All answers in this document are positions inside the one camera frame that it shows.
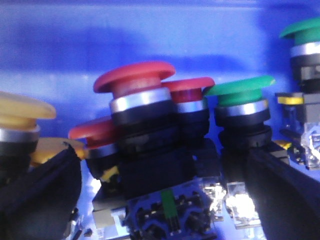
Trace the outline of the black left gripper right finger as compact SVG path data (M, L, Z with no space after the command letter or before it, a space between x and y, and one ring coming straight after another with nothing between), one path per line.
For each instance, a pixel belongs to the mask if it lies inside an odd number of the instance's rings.
M255 148L247 157L247 187L268 240L320 238L320 182Z

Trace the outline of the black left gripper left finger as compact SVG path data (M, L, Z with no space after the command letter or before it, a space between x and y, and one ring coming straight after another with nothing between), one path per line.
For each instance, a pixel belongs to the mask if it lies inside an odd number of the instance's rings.
M0 189L2 240L61 240L82 188L80 159L69 146Z

